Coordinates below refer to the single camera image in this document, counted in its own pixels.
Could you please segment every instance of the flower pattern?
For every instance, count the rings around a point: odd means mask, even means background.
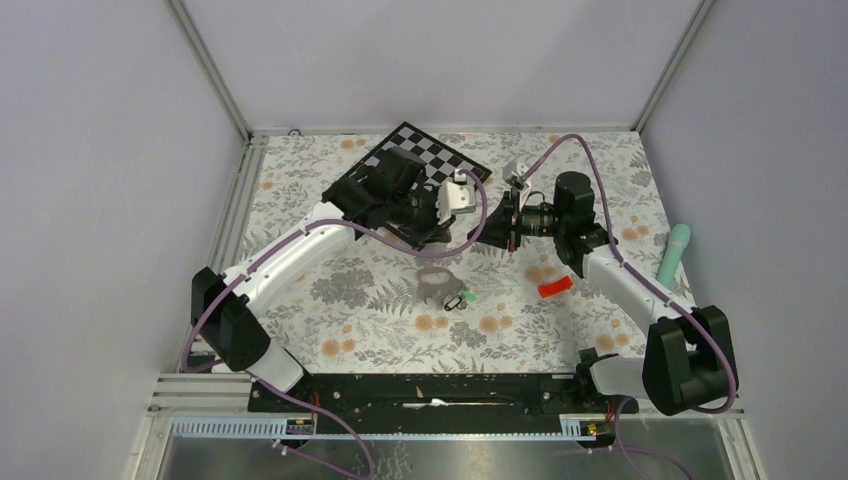
[[[643,271],[655,273],[669,226],[638,135],[584,136],[599,164],[621,250]],[[494,208],[506,188],[502,168],[511,160],[529,165],[558,136],[475,133],[437,138],[494,172],[486,184]],[[272,137],[242,258],[288,230],[381,139]],[[586,173],[595,183],[582,149],[566,142],[534,175],[534,190],[550,201],[556,176],[566,170]],[[599,199],[596,211],[603,222]],[[464,240],[478,215],[479,210],[457,219],[451,246]],[[570,272],[557,259],[550,239],[527,238],[522,244],[513,254],[477,244],[460,256],[433,262],[364,237],[315,265],[276,299],[260,322],[307,369],[324,373],[563,372],[573,370],[577,352],[584,348],[644,354],[645,337],[636,325],[576,276],[571,290],[539,298],[538,285]],[[432,265],[449,268],[476,295],[466,310],[444,312],[417,298],[415,274]],[[673,290],[691,298],[682,268]]]

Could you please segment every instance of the white wall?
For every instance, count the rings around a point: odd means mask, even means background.
[[[645,135],[770,479],[844,478],[848,3],[718,2]]]
[[[239,140],[161,1],[0,4],[0,478],[122,473]]]
[[[698,0],[189,0],[254,128],[628,126]]]

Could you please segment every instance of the table surface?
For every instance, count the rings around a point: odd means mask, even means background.
[[[550,133],[442,134],[436,137],[492,170],[486,193],[492,208],[506,185],[511,160],[532,163],[556,140]],[[259,251],[307,213],[329,185],[383,135],[271,137],[250,211],[241,258]],[[638,134],[587,133],[609,196],[621,250],[655,273],[669,233]],[[534,190],[549,198],[556,176],[577,170],[592,178],[576,142],[566,142],[534,175]],[[599,199],[599,221],[603,222]],[[479,221],[461,216],[452,245]],[[525,239],[509,254],[475,245],[459,256],[429,261],[362,238],[303,275],[260,319],[271,337],[313,373],[566,372],[577,352],[644,354],[645,337],[604,295],[579,280],[568,292],[541,299],[536,287],[571,273],[550,239]],[[444,312],[416,295],[416,272],[449,268],[477,299],[464,311]],[[674,287],[691,298],[682,267]]]

